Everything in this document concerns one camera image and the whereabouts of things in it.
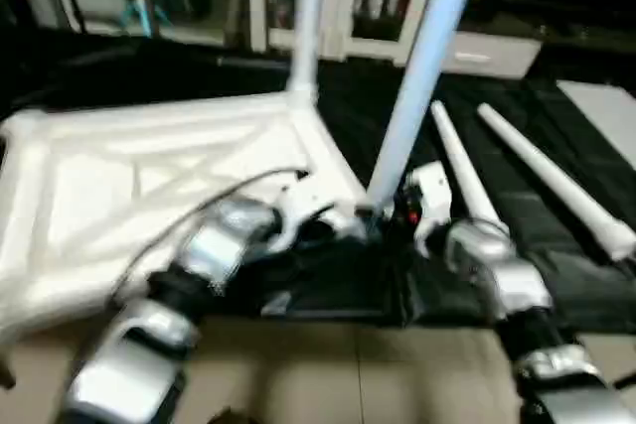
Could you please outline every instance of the floor tile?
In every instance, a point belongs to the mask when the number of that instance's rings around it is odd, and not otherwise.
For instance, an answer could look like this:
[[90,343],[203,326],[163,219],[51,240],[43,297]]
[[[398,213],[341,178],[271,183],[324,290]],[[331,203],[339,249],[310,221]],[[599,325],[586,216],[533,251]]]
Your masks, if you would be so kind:
[[[50,423],[69,363],[90,324],[30,336],[11,355],[18,387],[0,392],[0,422]],[[340,325],[210,320],[186,367],[176,424],[206,424],[226,407],[261,423],[361,422],[353,331]]]
[[514,385],[491,333],[361,329],[357,339],[366,424],[516,422]]
[[[594,364],[607,382],[636,371],[636,340],[630,336],[583,335]],[[636,386],[620,391],[623,402],[636,412]]]

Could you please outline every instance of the white pipe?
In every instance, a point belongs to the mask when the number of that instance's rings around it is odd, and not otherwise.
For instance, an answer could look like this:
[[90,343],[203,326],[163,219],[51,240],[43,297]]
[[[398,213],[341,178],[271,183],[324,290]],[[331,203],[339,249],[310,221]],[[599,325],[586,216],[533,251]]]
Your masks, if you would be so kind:
[[466,0],[428,0],[368,195],[376,210],[391,201],[439,78]]
[[479,180],[477,172],[470,162],[468,153],[461,143],[452,121],[448,117],[446,108],[441,101],[434,101],[431,105],[435,125],[444,145],[446,156],[459,183],[461,195],[472,217],[483,218],[490,222],[503,225],[495,208],[490,202],[484,185]]
[[296,45],[289,88],[313,94],[316,89],[318,38],[322,0],[296,0]]
[[589,228],[612,260],[621,260],[632,253],[636,248],[636,233],[625,222],[606,211],[585,189],[573,181],[490,105],[484,103],[477,111],[501,139]]

